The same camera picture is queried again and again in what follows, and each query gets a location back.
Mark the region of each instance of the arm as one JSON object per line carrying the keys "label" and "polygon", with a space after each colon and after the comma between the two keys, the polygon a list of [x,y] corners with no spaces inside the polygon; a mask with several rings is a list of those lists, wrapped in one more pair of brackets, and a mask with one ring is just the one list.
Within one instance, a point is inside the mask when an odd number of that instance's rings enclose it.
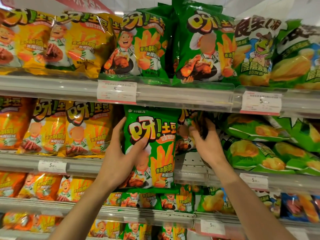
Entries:
{"label": "arm", "polygon": [[204,161],[214,170],[226,190],[229,200],[249,240],[296,240],[281,225],[253,190],[236,174],[223,153],[215,125],[206,119],[208,135],[205,140],[190,126],[196,148]]}
{"label": "arm", "polygon": [[48,240],[86,239],[109,194],[128,177],[137,155],[145,147],[148,139],[141,139],[124,155],[121,151],[120,133],[125,121],[124,117],[113,129],[110,146],[106,149],[97,178]]}

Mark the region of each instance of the person's left hand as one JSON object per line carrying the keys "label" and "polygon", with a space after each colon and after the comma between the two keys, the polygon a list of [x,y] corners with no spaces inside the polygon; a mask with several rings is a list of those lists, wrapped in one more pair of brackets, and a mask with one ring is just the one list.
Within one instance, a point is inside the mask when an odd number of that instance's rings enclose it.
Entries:
{"label": "person's left hand", "polygon": [[101,185],[109,185],[113,190],[122,184],[134,167],[137,156],[144,149],[148,138],[143,137],[126,155],[122,153],[120,145],[120,135],[126,117],[114,127],[110,145],[106,149],[102,166],[96,178]]}

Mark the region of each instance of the forearm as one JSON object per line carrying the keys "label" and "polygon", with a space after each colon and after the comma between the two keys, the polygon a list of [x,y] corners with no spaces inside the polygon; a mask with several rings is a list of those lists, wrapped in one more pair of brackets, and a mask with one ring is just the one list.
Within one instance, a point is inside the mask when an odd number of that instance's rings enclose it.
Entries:
{"label": "forearm", "polygon": [[112,190],[112,187],[95,180],[50,235],[49,240],[86,239],[104,201]]}
{"label": "forearm", "polygon": [[226,160],[210,165],[220,179],[249,240],[296,240]]}

